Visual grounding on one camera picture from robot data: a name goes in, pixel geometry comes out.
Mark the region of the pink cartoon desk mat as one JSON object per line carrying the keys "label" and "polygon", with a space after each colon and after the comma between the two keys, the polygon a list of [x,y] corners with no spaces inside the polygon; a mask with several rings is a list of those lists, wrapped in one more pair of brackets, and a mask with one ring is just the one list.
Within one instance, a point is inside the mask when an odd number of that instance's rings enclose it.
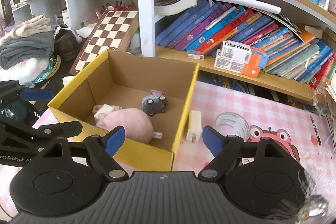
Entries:
{"label": "pink cartoon desk mat", "polygon": [[[275,136],[286,149],[294,145],[299,152],[302,166],[312,171],[318,179],[322,194],[327,195],[335,215],[335,155],[325,142],[329,129],[324,117],[261,97],[237,92],[219,86],[197,81],[191,102],[191,110],[199,110],[202,126],[215,127],[217,116],[233,112],[242,116],[249,124],[249,138],[253,142],[261,137]],[[310,115],[315,121],[322,145],[318,145]],[[115,159],[126,171],[163,170],[163,159],[150,152],[151,147],[126,139]],[[206,149],[201,138],[195,143],[183,136],[178,151],[174,155],[173,170],[194,170],[198,174],[213,156]],[[1,219],[9,219],[17,214],[9,195],[9,184],[20,168],[1,165]]]}

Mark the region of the clear packing tape roll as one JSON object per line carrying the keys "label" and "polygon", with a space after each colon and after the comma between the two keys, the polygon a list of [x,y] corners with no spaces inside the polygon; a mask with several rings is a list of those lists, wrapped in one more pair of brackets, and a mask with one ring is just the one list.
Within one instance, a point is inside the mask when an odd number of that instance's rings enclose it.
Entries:
{"label": "clear packing tape roll", "polygon": [[236,135],[244,141],[249,138],[249,124],[242,116],[233,112],[219,114],[215,120],[215,129],[223,136]]}

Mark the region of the pink plush pig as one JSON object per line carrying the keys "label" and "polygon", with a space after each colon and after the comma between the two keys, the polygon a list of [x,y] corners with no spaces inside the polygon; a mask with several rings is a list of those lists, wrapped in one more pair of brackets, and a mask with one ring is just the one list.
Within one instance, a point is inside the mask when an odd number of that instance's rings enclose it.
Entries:
{"label": "pink plush pig", "polygon": [[162,139],[163,133],[154,132],[149,117],[142,110],[112,106],[114,107],[113,112],[100,115],[100,119],[95,120],[96,127],[111,131],[117,126],[122,126],[127,138],[145,144],[148,144],[153,138]]}

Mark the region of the wooden bookshelf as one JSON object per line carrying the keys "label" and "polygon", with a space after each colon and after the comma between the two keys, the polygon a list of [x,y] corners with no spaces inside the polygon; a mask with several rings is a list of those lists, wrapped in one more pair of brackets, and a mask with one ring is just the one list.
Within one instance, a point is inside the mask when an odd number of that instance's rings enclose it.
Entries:
{"label": "wooden bookshelf", "polygon": [[196,62],[204,71],[305,101],[313,99],[308,80],[266,70],[304,51],[303,65],[317,59],[322,48],[306,26],[335,31],[335,16],[309,0],[196,0],[165,27],[161,42],[154,0],[138,0],[138,14],[144,56]]}

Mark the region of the yellow cardboard box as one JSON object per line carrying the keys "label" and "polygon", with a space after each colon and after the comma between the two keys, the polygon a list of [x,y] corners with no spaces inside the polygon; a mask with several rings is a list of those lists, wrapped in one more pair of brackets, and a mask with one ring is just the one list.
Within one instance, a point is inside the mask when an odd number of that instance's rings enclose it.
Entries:
{"label": "yellow cardboard box", "polygon": [[171,171],[198,71],[197,63],[105,50],[56,94],[49,109],[60,123],[79,121],[83,130],[74,141],[83,141],[92,134],[106,134],[94,126],[94,106],[141,109],[143,97],[152,90],[163,92],[168,100],[167,110],[150,119],[162,138],[152,139],[149,144],[125,139],[113,158],[136,170]]}

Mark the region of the grey toy car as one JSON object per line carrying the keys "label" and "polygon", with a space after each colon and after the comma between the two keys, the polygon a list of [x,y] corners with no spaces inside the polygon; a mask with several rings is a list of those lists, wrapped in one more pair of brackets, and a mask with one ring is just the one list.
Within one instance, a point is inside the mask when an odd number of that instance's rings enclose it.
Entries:
{"label": "grey toy car", "polygon": [[163,92],[152,90],[150,95],[143,97],[142,110],[148,116],[165,113],[167,110],[168,100]]}

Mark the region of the row of leaning books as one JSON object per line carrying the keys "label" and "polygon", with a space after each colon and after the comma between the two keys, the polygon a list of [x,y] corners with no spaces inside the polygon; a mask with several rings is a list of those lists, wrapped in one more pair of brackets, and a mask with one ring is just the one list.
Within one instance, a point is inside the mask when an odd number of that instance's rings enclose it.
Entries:
{"label": "row of leaning books", "polygon": [[230,40],[266,52],[261,72],[312,89],[335,84],[335,50],[318,29],[295,25],[277,6],[255,0],[164,0],[155,4],[155,14],[174,18],[157,34],[157,46],[186,55],[199,51],[215,61],[222,42]]}

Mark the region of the black patterned pencil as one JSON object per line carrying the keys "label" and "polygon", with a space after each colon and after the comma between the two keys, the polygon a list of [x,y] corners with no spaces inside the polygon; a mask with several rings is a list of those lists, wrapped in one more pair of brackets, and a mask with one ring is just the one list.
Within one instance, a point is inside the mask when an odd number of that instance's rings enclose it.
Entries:
{"label": "black patterned pencil", "polygon": [[313,128],[314,128],[314,132],[315,132],[316,139],[318,141],[318,145],[322,145],[321,138],[320,138],[318,130],[317,130],[317,126],[315,125],[315,121],[314,121],[314,119],[311,115],[310,115],[310,120],[311,120]]}

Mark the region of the lower toothpaste box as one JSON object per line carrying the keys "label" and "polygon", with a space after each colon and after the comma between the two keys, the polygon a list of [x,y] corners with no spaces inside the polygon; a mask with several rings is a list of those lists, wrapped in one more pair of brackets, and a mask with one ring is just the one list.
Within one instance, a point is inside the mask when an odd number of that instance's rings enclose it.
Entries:
{"label": "lower toothpaste box", "polygon": [[245,64],[239,61],[231,61],[230,59],[222,57],[220,49],[217,50],[214,67],[252,78],[257,78],[261,71],[261,69],[257,66]]}

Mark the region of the white foam block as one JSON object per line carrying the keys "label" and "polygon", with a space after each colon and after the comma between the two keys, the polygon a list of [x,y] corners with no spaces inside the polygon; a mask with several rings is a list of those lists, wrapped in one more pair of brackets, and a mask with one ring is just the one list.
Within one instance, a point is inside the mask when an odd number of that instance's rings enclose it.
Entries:
{"label": "white foam block", "polygon": [[114,107],[110,106],[110,105],[97,105],[93,108],[93,117],[95,120],[99,120],[100,119],[100,115],[107,115],[110,112],[114,111]]}

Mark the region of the upper toothpaste box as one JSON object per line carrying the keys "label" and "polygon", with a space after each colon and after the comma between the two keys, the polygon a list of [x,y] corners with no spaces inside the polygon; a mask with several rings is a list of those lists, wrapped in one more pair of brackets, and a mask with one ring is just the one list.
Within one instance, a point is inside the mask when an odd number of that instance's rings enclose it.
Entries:
{"label": "upper toothpaste box", "polygon": [[261,69],[267,65],[269,57],[264,50],[249,46],[243,43],[224,40],[222,42],[221,57],[243,62],[244,64],[254,63]]}

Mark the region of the toothpaste box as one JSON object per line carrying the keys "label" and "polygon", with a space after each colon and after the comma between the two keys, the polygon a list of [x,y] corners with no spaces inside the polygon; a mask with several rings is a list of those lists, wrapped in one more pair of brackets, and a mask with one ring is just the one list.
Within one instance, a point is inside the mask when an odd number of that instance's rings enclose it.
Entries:
{"label": "toothpaste box", "polygon": [[243,62],[244,64],[254,63],[261,69],[267,65],[269,57],[264,50],[249,46],[243,43],[224,40],[222,42],[221,57]]}
{"label": "toothpaste box", "polygon": [[230,59],[222,57],[220,49],[217,50],[214,67],[252,78],[257,78],[261,71],[261,69],[257,66],[245,64],[239,61],[231,61]]}

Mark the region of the small red white box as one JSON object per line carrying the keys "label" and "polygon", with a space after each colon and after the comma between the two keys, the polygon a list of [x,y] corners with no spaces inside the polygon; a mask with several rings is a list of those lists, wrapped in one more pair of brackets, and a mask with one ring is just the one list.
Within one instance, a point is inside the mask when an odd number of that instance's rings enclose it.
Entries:
{"label": "small red white box", "polygon": [[189,59],[196,59],[196,60],[204,60],[205,59],[205,55],[199,51],[192,51],[192,50],[188,50],[187,51],[187,57]]}

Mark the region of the white charger plug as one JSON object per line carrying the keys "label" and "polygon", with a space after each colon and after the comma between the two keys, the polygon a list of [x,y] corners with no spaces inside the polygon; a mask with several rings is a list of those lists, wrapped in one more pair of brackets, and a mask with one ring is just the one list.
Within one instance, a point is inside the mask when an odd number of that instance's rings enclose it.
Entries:
{"label": "white charger plug", "polygon": [[202,134],[202,117],[199,110],[190,110],[186,139],[194,143]]}

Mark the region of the folded grey towels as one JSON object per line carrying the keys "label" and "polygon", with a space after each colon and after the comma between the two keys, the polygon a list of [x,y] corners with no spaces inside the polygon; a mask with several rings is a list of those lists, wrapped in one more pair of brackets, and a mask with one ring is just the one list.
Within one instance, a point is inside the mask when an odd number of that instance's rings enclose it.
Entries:
{"label": "folded grey towels", "polygon": [[1,38],[1,68],[7,70],[22,60],[49,57],[53,51],[51,20],[39,15],[14,26]]}

